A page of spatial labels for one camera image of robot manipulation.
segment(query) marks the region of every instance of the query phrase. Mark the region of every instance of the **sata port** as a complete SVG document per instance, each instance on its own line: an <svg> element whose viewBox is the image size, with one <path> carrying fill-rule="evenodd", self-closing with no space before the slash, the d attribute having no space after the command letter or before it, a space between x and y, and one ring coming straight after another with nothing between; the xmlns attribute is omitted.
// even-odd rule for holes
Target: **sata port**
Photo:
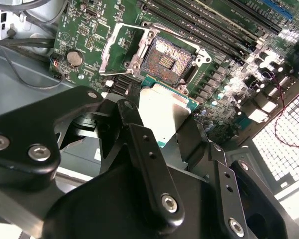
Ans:
<svg viewBox="0 0 299 239"><path fill-rule="evenodd" d="M88 7L85 9L85 13L93 18L100 17L100 12L92 7Z"/></svg>

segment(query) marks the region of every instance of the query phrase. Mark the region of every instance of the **red wire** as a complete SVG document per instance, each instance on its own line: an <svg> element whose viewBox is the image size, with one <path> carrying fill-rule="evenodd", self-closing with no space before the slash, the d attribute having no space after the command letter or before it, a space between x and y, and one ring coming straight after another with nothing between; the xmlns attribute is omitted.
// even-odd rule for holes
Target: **red wire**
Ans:
<svg viewBox="0 0 299 239"><path fill-rule="evenodd" d="M287 145L289 147L295 147L295 148L299 148L299 145L295 145L295 144L288 144L287 142L281 140L279 138L279 136L277 135L277 125L278 125L278 121L280 120L281 116L283 115L283 113L285 112L286 110L286 105L285 105L285 100L284 100L284 94L283 94L283 89L281 87L281 85L279 84L279 82L277 81L277 79L275 77L273 77L273 79L275 79L275 81L277 82L277 87L278 87L278 90L279 90L279 94L280 94L280 98L281 98L281 101L282 101L282 104L283 104L283 108L282 110L280 111L276 121L275 121L275 124L274 124L274 134L275 134L275 138L282 144L284 145Z"/></svg>

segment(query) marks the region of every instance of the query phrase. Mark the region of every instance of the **motherboard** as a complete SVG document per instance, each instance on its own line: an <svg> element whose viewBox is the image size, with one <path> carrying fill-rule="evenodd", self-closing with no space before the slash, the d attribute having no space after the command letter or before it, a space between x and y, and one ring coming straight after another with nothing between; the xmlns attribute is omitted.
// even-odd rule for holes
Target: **motherboard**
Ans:
<svg viewBox="0 0 299 239"><path fill-rule="evenodd" d="M299 0L70 0L51 57L103 96L162 82L221 144L268 119L298 46Z"/></svg>

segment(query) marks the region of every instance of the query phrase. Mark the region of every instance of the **metal plate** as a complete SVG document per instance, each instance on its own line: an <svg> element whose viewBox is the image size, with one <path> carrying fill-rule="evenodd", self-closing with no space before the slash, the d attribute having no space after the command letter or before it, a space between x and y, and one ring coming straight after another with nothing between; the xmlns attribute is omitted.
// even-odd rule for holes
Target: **metal plate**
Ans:
<svg viewBox="0 0 299 239"><path fill-rule="evenodd" d="M188 99L155 84L140 92L139 113L145 127L150 128L160 147L164 147L190 115Z"/></svg>

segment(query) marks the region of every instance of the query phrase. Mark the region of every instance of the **black cable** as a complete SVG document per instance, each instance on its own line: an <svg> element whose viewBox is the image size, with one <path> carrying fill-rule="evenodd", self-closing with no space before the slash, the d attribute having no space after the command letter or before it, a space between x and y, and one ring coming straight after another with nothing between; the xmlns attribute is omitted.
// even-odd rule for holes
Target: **black cable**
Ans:
<svg viewBox="0 0 299 239"><path fill-rule="evenodd" d="M53 48L54 39L46 38L25 38L25 39L4 39L0 41L1 46L28 46L39 48Z"/></svg>
<svg viewBox="0 0 299 239"><path fill-rule="evenodd" d="M38 19L38 18L32 16L31 14L29 14L27 11L23 12L23 14L26 15L27 18L29 18L29 17L30 17L30 18L34 18L34 19L32 19L32 21L35 21L35 22L37 22L37 23L39 23L39 24L45 24L45 25L53 24L53 23L55 23L55 22L57 21L57 19L63 14L63 12L64 12L66 6L68 5L68 2L69 2L69 0L64 0L64 3L63 3L63 5L62 5L62 7L61 7L59 13L58 13L54 18L52 18L52 19L49 20L49 21L41 21L40 19Z"/></svg>
<svg viewBox="0 0 299 239"><path fill-rule="evenodd" d="M61 80L54 84L54 85L51 85L51 86L35 86L35 85L32 85L32 84L29 84L27 83L26 81L24 81L22 79L22 77L19 75L19 72L17 71L17 69L15 68L13 62L11 61L10 57L8 56L8 54L6 53L6 51L4 50L4 48L0 45L0 50L1 52L3 53L4 57L6 58L7 62L9 63L9 65L11 66L11 68L13 69L14 73L16 74L18 80L25 86L28 86L30 88L33 88L33 89L37 89L37 90L50 90L50 89L53 89L53 88L56 88L58 87L59 85L62 84L62 82L65 80L65 74L63 73L63 71L61 71L61 69L57 66L56 69L58 70L58 72L61 73L62 77L61 77Z"/></svg>
<svg viewBox="0 0 299 239"><path fill-rule="evenodd" d="M51 0L34 0L32 2L24 3L21 5L15 5L15 6L0 4L0 10L1 11L27 11L27 10L31 10L46 5L50 1Z"/></svg>
<svg viewBox="0 0 299 239"><path fill-rule="evenodd" d="M34 24L34 25L40 27L43 31L45 31L46 33L50 34L51 36L55 36L56 31L51 30L49 27L47 27L44 24L42 24L39 20L37 20L35 17L31 16L26 11L25 12L15 11L14 14L17 15L18 17L20 17L21 14L26 15L26 17L27 17L26 20L29 23Z"/></svg>

